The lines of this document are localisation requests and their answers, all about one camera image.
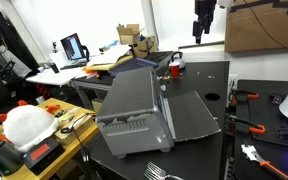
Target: monitor screen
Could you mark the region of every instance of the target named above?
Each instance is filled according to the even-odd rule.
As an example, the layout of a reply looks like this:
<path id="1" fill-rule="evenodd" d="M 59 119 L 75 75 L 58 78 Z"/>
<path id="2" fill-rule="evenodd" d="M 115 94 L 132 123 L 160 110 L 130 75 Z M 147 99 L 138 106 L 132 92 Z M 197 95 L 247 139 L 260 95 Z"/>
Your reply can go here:
<path id="1" fill-rule="evenodd" d="M 62 39 L 61 43 L 69 60 L 79 60 L 85 58 L 77 33 Z"/>

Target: fork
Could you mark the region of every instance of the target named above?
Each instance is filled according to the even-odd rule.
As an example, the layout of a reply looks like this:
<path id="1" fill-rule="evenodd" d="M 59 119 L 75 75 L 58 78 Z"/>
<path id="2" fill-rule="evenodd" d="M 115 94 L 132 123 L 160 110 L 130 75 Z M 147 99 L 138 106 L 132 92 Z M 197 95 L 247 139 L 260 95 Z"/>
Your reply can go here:
<path id="1" fill-rule="evenodd" d="M 144 175 L 150 180 L 164 180 L 166 178 L 173 178 L 176 180 L 184 180 L 184 179 L 177 177 L 177 176 L 174 176 L 174 175 L 167 175 L 166 171 L 159 168 L 158 166 L 156 166 L 152 162 L 149 162 L 147 164 L 147 168 L 145 170 Z"/>

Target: white paper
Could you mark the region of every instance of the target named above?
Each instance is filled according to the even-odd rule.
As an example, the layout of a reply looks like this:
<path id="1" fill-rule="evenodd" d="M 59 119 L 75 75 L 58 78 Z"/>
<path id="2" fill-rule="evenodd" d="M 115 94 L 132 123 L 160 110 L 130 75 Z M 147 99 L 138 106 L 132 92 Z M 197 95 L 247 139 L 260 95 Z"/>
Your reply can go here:
<path id="1" fill-rule="evenodd" d="M 88 66 L 98 64 L 114 64 L 119 57 L 123 56 L 131 47 L 128 45 L 116 45 L 111 47 L 108 51 L 105 51 L 103 55 L 94 56 L 87 63 Z"/>

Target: black workbench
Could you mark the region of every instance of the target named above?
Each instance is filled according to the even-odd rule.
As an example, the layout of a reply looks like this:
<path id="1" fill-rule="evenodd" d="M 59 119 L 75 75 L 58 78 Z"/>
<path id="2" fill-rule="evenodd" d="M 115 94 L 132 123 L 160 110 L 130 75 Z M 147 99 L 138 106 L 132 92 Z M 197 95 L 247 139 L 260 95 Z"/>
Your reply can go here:
<path id="1" fill-rule="evenodd" d="M 245 100 L 245 97 L 237 97 L 236 115 L 238 118 L 249 120 L 266 127 L 266 133 L 252 138 L 248 132 L 248 126 L 236 125 L 235 146 L 234 146 L 234 174 L 237 179 L 276 179 L 275 176 L 261 168 L 255 161 L 246 159 L 241 151 L 241 144 L 247 141 L 254 145 L 259 155 L 270 161 L 273 166 L 288 175 L 288 140 L 277 136 L 279 128 L 288 127 L 288 119 L 281 116 L 279 105 L 273 103 L 273 97 L 285 97 L 288 93 L 288 81 L 258 81 L 239 80 L 239 90 L 248 90 L 259 93 L 258 99 Z"/>
<path id="2" fill-rule="evenodd" d="M 140 152 L 128 154 L 123 159 L 112 155 L 99 134 L 90 143 L 91 157 L 127 179 L 147 179 L 144 171 L 149 161 L 184 179 L 223 179 L 226 152 L 222 146 L 228 73 L 229 62 L 186 63 L 186 69 L 179 78 L 160 80 L 166 86 L 164 97 L 197 91 L 219 123 L 221 132 L 199 140 L 175 143 L 170 152 Z M 160 75 L 169 75 L 168 68 L 161 70 Z"/>

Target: red cup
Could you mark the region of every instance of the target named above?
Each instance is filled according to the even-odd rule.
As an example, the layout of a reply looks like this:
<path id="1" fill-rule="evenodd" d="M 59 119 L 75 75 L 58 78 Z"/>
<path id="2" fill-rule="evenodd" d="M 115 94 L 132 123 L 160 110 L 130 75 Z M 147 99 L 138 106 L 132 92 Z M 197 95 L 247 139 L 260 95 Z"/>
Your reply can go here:
<path id="1" fill-rule="evenodd" d="M 173 78 L 177 78 L 180 76 L 180 63 L 179 62 L 172 62 L 169 64 L 171 75 Z"/>

